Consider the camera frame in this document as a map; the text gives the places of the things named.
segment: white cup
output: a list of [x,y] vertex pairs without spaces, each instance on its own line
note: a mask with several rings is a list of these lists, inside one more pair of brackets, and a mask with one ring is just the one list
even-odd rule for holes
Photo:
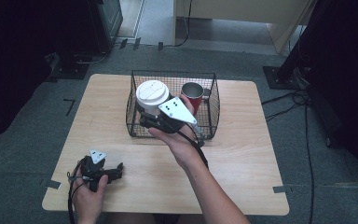
[[166,102],[170,97],[168,87],[158,80],[143,82],[136,89],[136,101],[146,113],[158,115],[158,106]]

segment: wooden table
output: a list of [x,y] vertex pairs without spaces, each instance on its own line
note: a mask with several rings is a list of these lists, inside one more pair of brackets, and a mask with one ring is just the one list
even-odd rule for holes
[[[130,76],[93,75],[77,110],[48,189],[46,210],[67,210],[66,173],[90,149],[107,153],[105,169],[124,163],[123,177],[108,185],[106,212],[200,214],[185,172],[157,139],[130,137],[126,105]],[[212,174],[246,215],[286,215],[285,193],[274,193],[282,180],[254,82],[218,80],[220,121],[203,147]]]

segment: gray carpet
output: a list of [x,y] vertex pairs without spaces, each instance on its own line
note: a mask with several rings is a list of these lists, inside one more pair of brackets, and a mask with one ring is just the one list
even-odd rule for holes
[[[68,223],[67,213],[42,208],[77,107],[92,74],[129,75],[131,70],[214,72],[220,79],[251,80],[262,101],[289,91],[270,90],[263,65],[280,66],[285,58],[240,52],[140,46],[114,49],[92,64],[84,80],[60,79],[41,84],[8,130],[0,135],[0,223]],[[63,99],[76,100],[71,105]],[[292,105],[290,98],[265,105],[265,115]],[[304,106],[268,123],[272,144],[287,189],[290,213],[284,217],[249,216],[253,223],[308,223],[310,168],[305,139]],[[325,145],[324,130],[309,107],[310,155],[315,179],[313,223],[358,223],[358,160],[345,149]]]

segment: red mug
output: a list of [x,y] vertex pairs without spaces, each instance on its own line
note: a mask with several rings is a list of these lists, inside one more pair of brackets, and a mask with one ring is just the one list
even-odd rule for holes
[[187,82],[182,86],[182,94],[194,107],[194,115],[197,115],[202,102],[203,88],[199,83]]

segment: forearm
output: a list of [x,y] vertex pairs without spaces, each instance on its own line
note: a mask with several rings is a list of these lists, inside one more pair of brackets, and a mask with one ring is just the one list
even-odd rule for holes
[[201,159],[196,158],[190,165],[184,167],[184,170],[208,224],[249,223],[237,205],[222,190]]

